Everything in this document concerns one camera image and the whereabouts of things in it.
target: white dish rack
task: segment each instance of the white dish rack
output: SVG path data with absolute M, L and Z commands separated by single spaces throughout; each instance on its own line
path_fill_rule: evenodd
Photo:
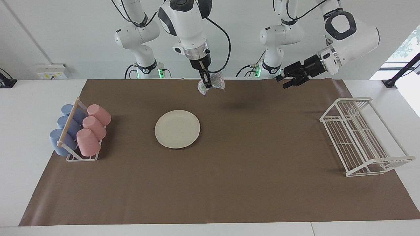
M 70 111 L 70 114 L 68 115 L 68 119 L 67 122 L 64 126 L 63 131 L 61 132 L 61 136 L 60 139 L 57 142 L 57 147 L 62 147 L 65 150 L 67 150 L 70 154 L 67 155 L 66 157 L 66 161 L 68 162 L 81 162 L 81 161 L 94 161 L 94 160 L 98 160 L 99 157 L 99 152 L 91 157 L 85 157 L 83 155 L 79 155 L 76 151 L 73 151 L 71 148 L 69 148 L 69 146 L 67 146 L 64 143 L 64 138 L 67 134 L 68 128 L 70 127 L 70 121 L 73 119 L 74 113 L 76 113 L 76 109 L 80 108 L 85 114 L 87 114 L 87 107 L 80 101 L 80 98 L 77 97 L 76 101 L 74 102 L 73 108 Z M 102 146 L 102 139 L 99 141 L 99 145 Z
M 383 174 L 415 160 L 395 138 L 371 101 L 371 97 L 337 99 L 320 118 L 343 163 L 347 177 Z M 367 107 L 371 107 L 379 117 L 403 151 L 404 157 L 391 157 L 384 149 L 364 117 L 362 110 Z

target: blue cup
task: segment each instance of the blue cup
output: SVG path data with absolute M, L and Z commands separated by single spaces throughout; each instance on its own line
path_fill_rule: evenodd
M 70 115 L 71 109 L 73 109 L 72 104 L 66 104 L 61 108 L 61 113 L 63 115 Z M 74 113 L 73 120 L 75 120 L 79 125 L 83 124 L 83 119 L 85 119 L 87 115 L 80 110 L 79 108 L 76 109 L 76 112 Z
M 60 129 L 64 129 L 64 126 L 66 125 L 66 122 L 68 120 L 68 115 L 62 116 L 57 120 L 57 126 Z M 67 133 L 70 135 L 70 137 L 73 140 L 76 140 L 77 138 L 77 132 L 81 131 L 81 126 L 74 120 L 72 119 L 70 121 L 70 126 L 68 127 Z
M 50 141 L 52 146 L 54 147 L 55 152 L 59 156 L 67 156 L 69 152 L 64 149 L 63 147 L 57 147 L 57 142 L 60 140 L 60 135 L 63 132 L 62 129 L 55 129 L 50 133 Z M 77 148 L 77 143 L 70 137 L 69 134 L 66 134 L 64 138 L 64 143 L 73 151 Z

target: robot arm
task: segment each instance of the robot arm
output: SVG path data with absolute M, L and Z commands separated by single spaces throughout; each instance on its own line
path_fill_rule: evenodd
M 289 13 L 296 16 L 299 0 L 294 0 L 289 6 Z M 266 47 L 265 57 L 260 62 L 261 77 L 274 78 L 280 72 L 284 51 L 281 45 L 300 42 L 303 38 L 303 29 L 297 21 L 289 18 L 286 12 L 286 1 L 275 0 L 274 11 L 281 18 L 281 25 L 269 26 L 260 32 L 260 42 Z
M 208 70 L 211 58 L 202 20 L 209 16 L 211 7 L 211 0 L 170 0 L 159 10 L 164 30 L 179 38 L 173 49 L 189 59 L 207 88 L 212 87 Z
M 341 66 L 368 54 L 379 44 L 378 28 L 343 11 L 339 0 L 326 1 L 320 8 L 325 21 L 325 38 L 328 46 L 306 59 L 303 65 L 296 62 L 285 67 L 284 75 L 276 77 L 277 81 L 292 77 L 291 81 L 283 85 L 284 88 L 299 86 L 309 81 L 309 76 L 315 77 L 326 71 L 334 75 Z
M 116 43 L 122 48 L 130 50 L 137 61 L 137 72 L 142 79 L 162 77 L 160 69 L 164 65 L 155 59 L 153 50 L 146 42 L 159 37 L 160 29 L 155 21 L 148 22 L 140 0 L 117 1 L 117 6 L 123 17 L 132 23 L 117 30 L 114 34 Z

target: white table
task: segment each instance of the white table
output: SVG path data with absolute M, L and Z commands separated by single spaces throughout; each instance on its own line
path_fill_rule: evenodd
M 288 235 L 412 236 L 420 220 L 237 223 L 190 225 L 16 227 L 52 153 L 48 134 L 56 128 L 63 104 L 73 103 L 85 80 L 19 81 L 0 90 L 0 235 Z M 345 81 L 354 97 L 373 97 L 373 104 L 405 149 L 420 159 L 420 118 L 397 90 L 380 81 Z M 420 161 L 397 169 L 420 208 Z

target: plastic cup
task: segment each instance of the plastic cup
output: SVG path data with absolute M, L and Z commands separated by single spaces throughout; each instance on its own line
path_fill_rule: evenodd
M 101 150 L 98 139 L 90 129 L 84 128 L 77 132 L 77 143 L 81 154 L 85 157 L 94 156 Z
M 106 129 L 102 123 L 93 116 L 88 116 L 83 120 L 83 128 L 90 129 L 98 140 L 101 140 L 106 136 Z
M 57 142 L 60 140 L 60 135 L 63 132 L 62 129 L 55 129 L 50 133 L 50 141 L 52 146 L 54 147 L 55 152 L 59 156 L 67 156 L 70 153 L 64 149 L 63 147 L 57 147 Z M 73 151 L 77 148 L 77 143 L 70 137 L 69 134 L 66 134 L 64 141 L 63 141 L 70 149 Z
M 62 116 L 57 120 L 57 126 L 60 129 L 64 129 L 64 126 L 66 125 L 66 122 L 68 120 L 68 115 Z M 74 120 L 72 119 L 70 121 L 70 126 L 68 127 L 67 133 L 70 135 L 70 137 L 73 140 L 76 140 L 77 132 L 81 131 L 82 127 Z
M 70 115 L 71 109 L 73 109 L 72 104 L 66 104 L 61 108 L 61 113 L 63 115 Z M 73 115 L 73 120 L 75 120 L 79 125 L 82 125 L 83 119 L 85 119 L 87 115 L 80 110 L 79 108 L 76 109 L 76 112 Z
M 98 119 L 102 123 L 102 126 L 107 126 L 111 122 L 111 115 L 98 104 L 90 105 L 87 108 L 87 113 L 89 116 Z

